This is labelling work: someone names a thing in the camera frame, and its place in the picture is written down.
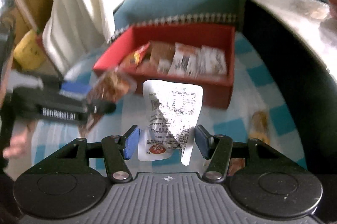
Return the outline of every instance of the snack packet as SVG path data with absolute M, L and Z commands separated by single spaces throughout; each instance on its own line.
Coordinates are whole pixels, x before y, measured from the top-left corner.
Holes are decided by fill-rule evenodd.
M 136 51 L 126 56 L 120 63 L 121 68 L 136 68 L 148 53 L 150 43 L 142 45 Z
M 87 94 L 87 101 L 91 103 L 93 99 L 102 99 L 117 103 L 124 95 L 133 93 L 136 90 L 137 83 L 128 75 L 118 69 L 105 72 L 99 77 L 98 82 Z M 103 117 L 101 114 L 90 114 L 87 124 L 79 126 L 81 137 L 86 137 L 90 130 Z
M 171 65 L 172 61 L 160 59 L 157 68 L 157 73 L 167 74 L 170 70 Z
M 137 72 L 141 73 L 156 73 L 157 67 L 152 65 L 149 60 L 144 60 L 138 67 Z
M 266 144 L 270 144 L 268 136 L 268 113 L 257 111 L 252 115 L 250 121 L 249 138 L 258 138 Z
M 143 84 L 149 126 L 142 131 L 138 159 L 169 158 L 180 148 L 182 164 L 188 165 L 194 144 L 194 127 L 200 114 L 203 89 L 200 86 L 147 80 Z
M 176 52 L 168 75 L 195 77 L 198 72 L 200 48 L 176 43 Z
M 171 43 L 158 41 L 150 41 L 150 44 L 150 63 L 153 66 L 158 67 L 160 60 L 167 60 L 171 65 L 175 53 L 175 46 Z
M 198 55 L 198 73 L 211 75 L 227 74 L 225 52 L 218 48 L 203 45 Z

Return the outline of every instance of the human hand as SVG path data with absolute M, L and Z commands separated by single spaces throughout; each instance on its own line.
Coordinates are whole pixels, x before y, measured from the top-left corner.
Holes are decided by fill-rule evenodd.
M 337 0 L 328 0 L 328 1 L 329 1 L 330 14 L 333 18 L 337 19 Z
M 18 120 L 13 127 L 9 147 L 2 152 L 4 158 L 18 158 L 23 156 L 30 146 L 37 121 Z

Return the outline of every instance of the barcode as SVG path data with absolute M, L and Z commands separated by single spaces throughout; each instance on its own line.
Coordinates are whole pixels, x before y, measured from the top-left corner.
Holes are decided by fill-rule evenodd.
M 180 67 L 185 72 L 187 70 L 188 61 L 189 61 L 189 56 L 183 56 L 183 59 L 181 60 L 181 66 Z
M 159 105 L 161 105 L 161 103 L 159 102 L 159 99 L 151 100 L 152 111 L 157 109 Z

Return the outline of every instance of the nutrition label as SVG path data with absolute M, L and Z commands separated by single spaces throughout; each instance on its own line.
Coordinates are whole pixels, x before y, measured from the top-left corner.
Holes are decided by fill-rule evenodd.
M 167 106 L 171 111 L 193 115 L 195 105 L 195 93 L 171 91 Z

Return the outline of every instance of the yellow container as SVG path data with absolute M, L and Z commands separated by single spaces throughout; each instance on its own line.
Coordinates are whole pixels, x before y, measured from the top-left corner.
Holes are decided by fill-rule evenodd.
M 34 70 L 45 61 L 45 54 L 36 43 L 36 32 L 28 31 L 14 49 L 14 59 L 24 70 Z

